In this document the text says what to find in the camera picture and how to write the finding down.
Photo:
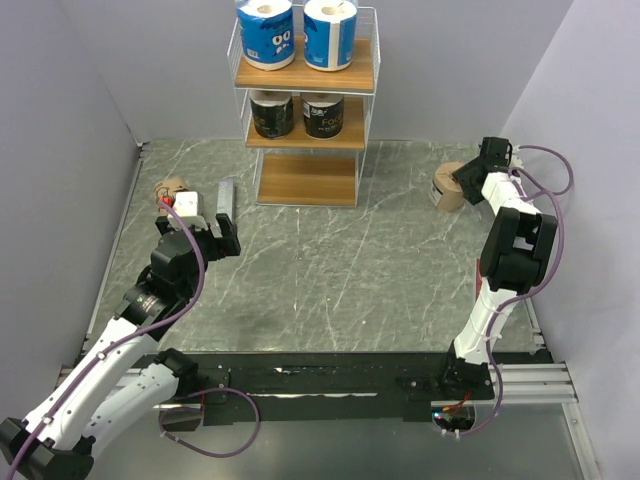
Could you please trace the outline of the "brown paper roll with label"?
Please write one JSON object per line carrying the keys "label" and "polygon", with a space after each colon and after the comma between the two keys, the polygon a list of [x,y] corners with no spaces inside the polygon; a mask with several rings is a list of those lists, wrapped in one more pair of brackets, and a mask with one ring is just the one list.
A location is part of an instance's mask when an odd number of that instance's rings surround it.
{"label": "brown paper roll with label", "polygon": [[462,162],[446,162],[436,169],[429,198],[439,211],[451,213],[465,203],[461,186],[453,178],[453,173],[462,166]]}

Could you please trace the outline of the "brown paper roll with drawing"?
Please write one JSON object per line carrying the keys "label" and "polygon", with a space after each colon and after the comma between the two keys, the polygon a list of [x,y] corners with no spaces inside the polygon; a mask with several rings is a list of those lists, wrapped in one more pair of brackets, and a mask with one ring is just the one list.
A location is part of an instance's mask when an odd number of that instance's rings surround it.
{"label": "brown paper roll with drawing", "polygon": [[158,207],[160,216],[167,216],[166,209],[160,203],[173,208],[176,203],[176,196],[180,192],[190,191],[187,183],[180,177],[171,177],[158,182],[153,188],[154,203]]}

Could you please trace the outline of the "black-wrapped paper roll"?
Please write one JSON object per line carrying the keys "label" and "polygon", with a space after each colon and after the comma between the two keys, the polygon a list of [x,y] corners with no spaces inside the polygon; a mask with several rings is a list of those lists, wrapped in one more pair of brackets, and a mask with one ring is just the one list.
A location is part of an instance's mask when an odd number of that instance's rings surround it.
{"label": "black-wrapped paper roll", "polygon": [[306,133],[316,139],[337,136],[344,124],[344,99],[341,94],[304,92],[300,95]]}
{"label": "black-wrapped paper roll", "polygon": [[250,90],[250,104],[256,132],[274,139],[288,135],[294,128],[292,94],[287,91]]}

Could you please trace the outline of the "blue-wrapped paper towel roll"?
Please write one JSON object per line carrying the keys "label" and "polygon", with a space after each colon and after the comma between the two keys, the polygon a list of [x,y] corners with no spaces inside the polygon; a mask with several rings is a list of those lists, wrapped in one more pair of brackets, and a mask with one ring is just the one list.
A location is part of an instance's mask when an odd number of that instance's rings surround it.
{"label": "blue-wrapped paper towel roll", "polygon": [[311,68],[335,72],[353,59],[358,6],[355,1],[306,1],[304,57]]}

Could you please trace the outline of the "blue cartoon paper towel roll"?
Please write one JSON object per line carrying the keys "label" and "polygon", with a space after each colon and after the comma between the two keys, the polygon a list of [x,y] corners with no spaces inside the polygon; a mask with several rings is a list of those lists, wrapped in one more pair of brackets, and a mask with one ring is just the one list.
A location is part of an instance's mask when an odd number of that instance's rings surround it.
{"label": "blue cartoon paper towel roll", "polygon": [[249,65],[279,70],[295,58],[291,1],[236,1],[242,50]]}

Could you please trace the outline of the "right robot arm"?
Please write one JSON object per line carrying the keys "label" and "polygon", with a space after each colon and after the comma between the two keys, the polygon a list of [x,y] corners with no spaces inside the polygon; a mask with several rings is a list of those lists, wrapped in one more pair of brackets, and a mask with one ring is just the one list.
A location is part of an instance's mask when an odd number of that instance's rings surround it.
{"label": "right robot arm", "polygon": [[479,261],[481,287],[469,318],[447,351],[437,386],[446,397],[490,398],[491,354],[517,302],[546,275],[558,219],[525,199],[509,172],[511,142],[485,137],[476,158],[453,172],[470,204],[488,203],[494,220]]}

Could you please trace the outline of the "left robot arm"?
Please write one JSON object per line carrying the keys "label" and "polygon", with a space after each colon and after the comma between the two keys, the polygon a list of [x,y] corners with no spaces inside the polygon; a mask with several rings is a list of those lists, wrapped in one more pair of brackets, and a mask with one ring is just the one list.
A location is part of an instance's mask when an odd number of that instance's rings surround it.
{"label": "left robot arm", "polygon": [[116,308],[93,348],[37,408],[1,424],[9,478],[84,479],[95,460],[153,405],[190,400],[198,366],[175,349],[158,354],[139,377],[114,388],[141,357],[196,304],[209,263],[237,256],[237,227],[226,214],[215,236],[200,216],[157,220],[161,238],[151,262]]}

